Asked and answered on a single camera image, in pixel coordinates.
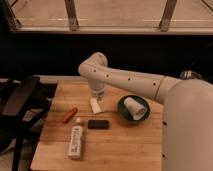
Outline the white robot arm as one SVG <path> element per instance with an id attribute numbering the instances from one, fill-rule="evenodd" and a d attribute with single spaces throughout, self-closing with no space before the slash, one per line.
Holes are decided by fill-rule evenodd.
<path id="1" fill-rule="evenodd" d="M 109 84 L 163 105 L 162 171 L 213 171 L 213 84 L 112 69 L 100 52 L 78 72 L 96 96 Z"/>

